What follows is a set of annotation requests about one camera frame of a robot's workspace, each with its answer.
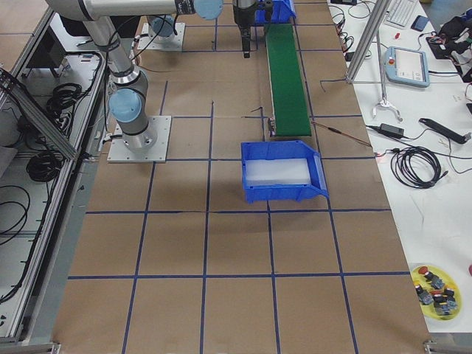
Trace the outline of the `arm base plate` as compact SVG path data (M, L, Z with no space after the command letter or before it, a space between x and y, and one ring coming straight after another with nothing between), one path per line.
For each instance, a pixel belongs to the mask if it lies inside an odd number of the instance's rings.
M146 48L159 51L181 52L184 42L185 23L177 23L176 32L176 35L172 33L169 36L157 36L154 38L155 32L153 29L149 29L148 23L144 23L137 49L143 50Z
M115 134L122 135L111 141L108 152L110 163L165 163L171 131L171 116L149 116L147 129L136 136L122 132L119 125Z

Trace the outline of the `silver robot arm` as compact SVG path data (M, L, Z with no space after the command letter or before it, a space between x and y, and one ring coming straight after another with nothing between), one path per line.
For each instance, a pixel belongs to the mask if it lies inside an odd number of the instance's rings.
M222 1L48 1L59 15L80 21L97 48L107 57L111 77L117 86L108 101L109 110L122 131L130 150L147 150L158 141L145 113L148 79L130 59L111 21L112 16L166 16L198 14L204 20L219 17Z
M175 35L175 20L171 15L148 15L148 33L154 38L172 38Z

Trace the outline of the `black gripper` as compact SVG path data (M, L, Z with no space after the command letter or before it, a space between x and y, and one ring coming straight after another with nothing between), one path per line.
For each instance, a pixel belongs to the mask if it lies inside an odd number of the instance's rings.
M254 23L256 12L255 0L233 0L233 16L236 25L241 27L241 43L243 57L251 56L251 27Z

